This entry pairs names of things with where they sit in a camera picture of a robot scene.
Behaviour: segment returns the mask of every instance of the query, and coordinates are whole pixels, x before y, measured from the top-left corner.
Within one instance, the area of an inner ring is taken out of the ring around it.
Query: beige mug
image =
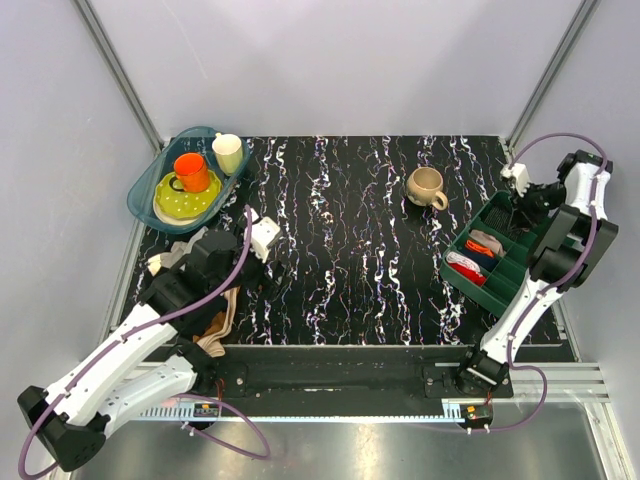
[[[233,175],[244,157],[240,137],[232,133],[217,133],[211,148],[222,171],[226,175]]]
[[[416,205],[432,205],[438,210],[449,206],[449,199],[442,193],[444,182],[435,168],[416,168],[407,180],[407,198]]]

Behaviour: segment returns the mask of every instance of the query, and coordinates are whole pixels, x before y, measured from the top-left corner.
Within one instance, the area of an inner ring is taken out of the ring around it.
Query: green tray
[[[509,192],[505,191],[499,191],[493,195],[489,202],[482,207],[482,210],[473,217],[471,223],[456,237],[453,244],[445,252],[440,264],[440,276],[444,280],[497,317],[504,313],[520,289],[527,271],[527,253],[535,242],[537,234],[543,228],[541,225],[535,231],[515,235],[498,225],[495,221],[496,212],[493,210],[498,209],[500,213],[509,216],[512,210],[509,198]],[[464,246],[471,230],[482,230],[493,235],[502,243],[506,252],[492,272],[481,268],[482,274],[487,277],[482,287],[455,271],[446,261],[446,256],[450,251],[459,252],[460,248]]]

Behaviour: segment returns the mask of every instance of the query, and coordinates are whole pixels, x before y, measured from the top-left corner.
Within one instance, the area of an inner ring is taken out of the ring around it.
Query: navy blue cloth
[[[485,255],[484,253],[474,252],[473,250],[469,250],[464,245],[460,246],[459,250],[460,250],[460,253],[463,254],[465,257],[473,260],[474,262],[476,262],[478,265],[480,265],[482,268],[484,268],[489,272],[493,271],[493,269],[496,268],[496,265],[498,265],[497,259],[492,258],[489,255]]]

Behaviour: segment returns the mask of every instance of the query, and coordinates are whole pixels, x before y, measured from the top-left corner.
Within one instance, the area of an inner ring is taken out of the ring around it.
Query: marble tabletop
[[[243,291],[227,343],[261,345],[471,344],[496,318],[444,282],[442,254],[497,190],[498,137],[255,137],[249,174],[211,227],[244,204],[284,231],[276,258],[290,269],[282,295]],[[444,178],[449,208],[416,207],[404,182],[419,166]],[[150,283],[146,259],[176,237],[147,228],[124,315]],[[530,343],[559,343],[551,311]]]

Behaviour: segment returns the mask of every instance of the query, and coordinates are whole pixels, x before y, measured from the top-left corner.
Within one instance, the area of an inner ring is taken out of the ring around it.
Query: white wall
[[[579,0],[93,0],[161,135],[507,135]]]
[[[152,152],[70,1],[1,3],[0,476],[17,478],[16,398],[95,347]]]
[[[640,471],[640,2],[602,2],[519,146],[560,130],[591,136],[614,162],[605,209],[620,233],[586,283],[565,298],[580,351],[601,364]],[[552,181],[564,155],[584,147],[550,140],[524,160],[534,181]]]

